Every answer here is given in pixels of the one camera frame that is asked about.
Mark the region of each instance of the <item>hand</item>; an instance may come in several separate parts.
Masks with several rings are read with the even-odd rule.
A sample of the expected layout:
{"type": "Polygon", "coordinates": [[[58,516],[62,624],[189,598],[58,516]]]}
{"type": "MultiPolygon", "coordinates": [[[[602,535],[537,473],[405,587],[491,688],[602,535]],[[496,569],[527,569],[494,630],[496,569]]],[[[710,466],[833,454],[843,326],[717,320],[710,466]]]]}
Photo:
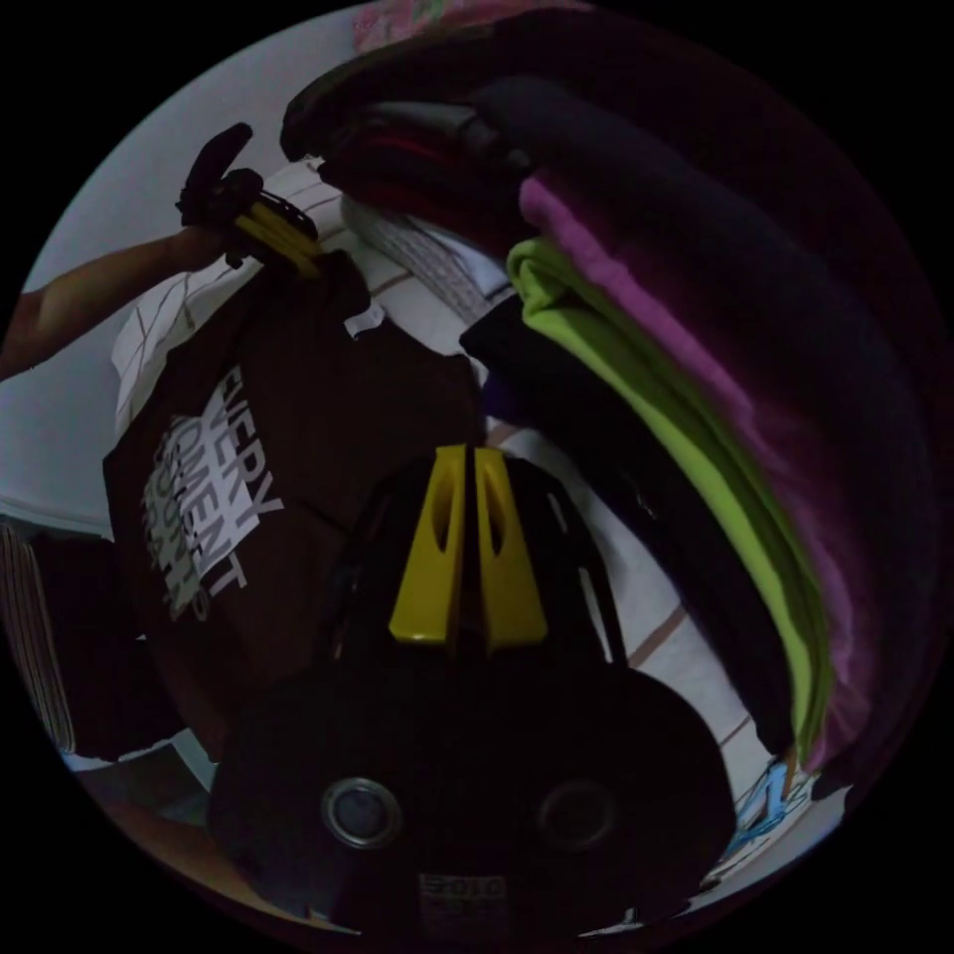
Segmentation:
{"type": "Polygon", "coordinates": [[[212,229],[188,226],[169,239],[175,270],[201,271],[226,253],[226,241],[212,229]]]}

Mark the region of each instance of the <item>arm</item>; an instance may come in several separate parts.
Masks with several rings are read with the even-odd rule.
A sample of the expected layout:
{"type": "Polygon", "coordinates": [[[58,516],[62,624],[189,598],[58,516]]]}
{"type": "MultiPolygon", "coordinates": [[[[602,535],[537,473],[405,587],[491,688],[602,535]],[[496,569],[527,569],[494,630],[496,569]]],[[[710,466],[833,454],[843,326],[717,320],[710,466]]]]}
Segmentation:
{"type": "Polygon", "coordinates": [[[0,382],[52,358],[123,305],[181,271],[198,271],[223,252],[202,229],[116,251],[20,296],[0,348],[0,382]]]}

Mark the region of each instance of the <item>silver rivet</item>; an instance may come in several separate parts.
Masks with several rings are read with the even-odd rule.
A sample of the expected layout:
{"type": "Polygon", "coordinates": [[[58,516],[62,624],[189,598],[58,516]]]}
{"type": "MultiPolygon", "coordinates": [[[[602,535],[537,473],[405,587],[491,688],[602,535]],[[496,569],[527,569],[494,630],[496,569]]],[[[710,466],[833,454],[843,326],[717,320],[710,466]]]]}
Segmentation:
{"type": "Polygon", "coordinates": [[[398,835],[398,800],[368,778],[343,778],[322,799],[322,818],[332,834],[351,848],[383,848],[398,835]]]}
{"type": "Polygon", "coordinates": [[[597,782],[577,779],[558,785],[540,806],[537,828],[551,848],[586,852],[596,848],[616,825],[612,794],[597,782]]]}

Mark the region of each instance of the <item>pink fabric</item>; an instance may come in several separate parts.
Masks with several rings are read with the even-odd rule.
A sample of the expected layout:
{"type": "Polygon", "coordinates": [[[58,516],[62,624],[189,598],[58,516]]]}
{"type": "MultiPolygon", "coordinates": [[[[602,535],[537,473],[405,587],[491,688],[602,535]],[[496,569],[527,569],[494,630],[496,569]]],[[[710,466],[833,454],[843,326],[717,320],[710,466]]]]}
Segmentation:
{"type": "Polygon", "coordinates": [[[435,26],[456,30],[542,7],[590,9],[588,3],[579,0],[383,0],[355,15],[355,50],[368,53],[419,36],[435,26]]]}
{"type": "Polygon", "coordinates": [[[697,281],[680,275],[647,241],[615,235],[547,172],[524,183],[520,201],[527,221],[699,383],[792,518],[821,586],[835,671],[825,725],[806,765],[816,770],[865,728],[878,660],[870,577],[837,455],[827,451],[818,428],[773,393],[739,343],[718,334],[697,281]]]}

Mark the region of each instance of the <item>lime green fabric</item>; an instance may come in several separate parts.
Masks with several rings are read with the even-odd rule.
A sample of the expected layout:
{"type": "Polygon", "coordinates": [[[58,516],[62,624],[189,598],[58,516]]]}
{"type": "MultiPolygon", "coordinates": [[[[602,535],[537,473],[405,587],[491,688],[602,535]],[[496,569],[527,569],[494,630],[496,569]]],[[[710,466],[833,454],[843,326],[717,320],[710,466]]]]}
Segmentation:
{"type": "Polygon", "coordinates": [[[645,421],[738,551],[771,613],[792,677],[792,725],[804,761],[832,685],[827,622],[813,568],[758,465],[695,384],[625,312],[545,238],[510,253],[524,322],[575,355],[645,421]]]}

